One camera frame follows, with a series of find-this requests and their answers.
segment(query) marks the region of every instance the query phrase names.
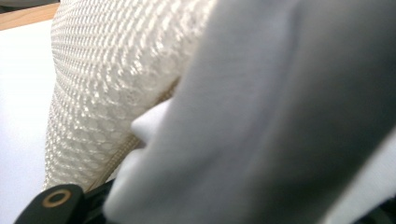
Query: gray fabric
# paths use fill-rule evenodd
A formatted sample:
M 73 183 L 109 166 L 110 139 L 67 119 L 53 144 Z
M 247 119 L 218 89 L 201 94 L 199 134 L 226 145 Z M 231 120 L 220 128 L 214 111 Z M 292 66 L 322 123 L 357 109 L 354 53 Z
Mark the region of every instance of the gray fabric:
M 224 0 L 119 223 L 316 223 L 396 120 L 396 2 Z

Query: black plastic part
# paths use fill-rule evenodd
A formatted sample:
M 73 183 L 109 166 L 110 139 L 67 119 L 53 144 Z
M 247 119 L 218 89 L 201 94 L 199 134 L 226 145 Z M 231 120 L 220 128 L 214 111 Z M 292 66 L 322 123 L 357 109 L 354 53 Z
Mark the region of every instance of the black plastic part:
M 64 203 L 56 206 L 46 206 L 44 201 L 48 199 L 52 193 L 59 190 L 68 190 L 71 194 Z M 49 199 L 50 203 L 55 203 L 57 200 L 62 199 L 54 198 Z M 57 224 L 76 224 L 81 223 L 84 219 L 85 208 L 84 193 L 81 187 L 77 185 L 60 185 L 48 189 L 37 195 L 32 202 L 23 210 L 18 217 L 16 224 L 43 224 L 43 223 L 57 223 Z
M 85 195 L 77 185 L 47 189 L 32 200 L 15 223 L 110 224 L 103 215 L 103 204 L 112 185 L 109 181 Z

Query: brass eyelet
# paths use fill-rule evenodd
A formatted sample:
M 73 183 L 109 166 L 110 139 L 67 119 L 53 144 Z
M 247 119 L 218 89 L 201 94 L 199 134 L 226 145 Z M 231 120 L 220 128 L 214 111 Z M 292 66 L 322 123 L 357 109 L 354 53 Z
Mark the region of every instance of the brass eyelet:
M 62 199 L 56 201 L 56 202 L 52 202 L 51 198 L 56 196 L 56 195 L 63 195 Z M 68 189 L 58 189 L 56 191 L 53 191 L 50 195 L 48 195 L 44 200 L 43 200 L 43 206 L 44 207 L 56 207 L 58 205 L 61 205 L 65 202 L 67 202 L 67 200 L 69 200 L 69 198 L 72 196 L 72 192 L 70 192 L 70 190 Z

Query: textured knit fabric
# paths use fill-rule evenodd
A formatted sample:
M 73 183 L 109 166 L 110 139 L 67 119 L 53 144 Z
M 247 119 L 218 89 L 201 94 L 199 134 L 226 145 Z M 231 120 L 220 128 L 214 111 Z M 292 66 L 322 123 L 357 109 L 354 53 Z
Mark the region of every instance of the textured knit fabric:
M 45 189 L 101 185 L 138 140 L 131 120 L 186 69 L 215 0 L 64 0 L 52 25 L 56 86 Z

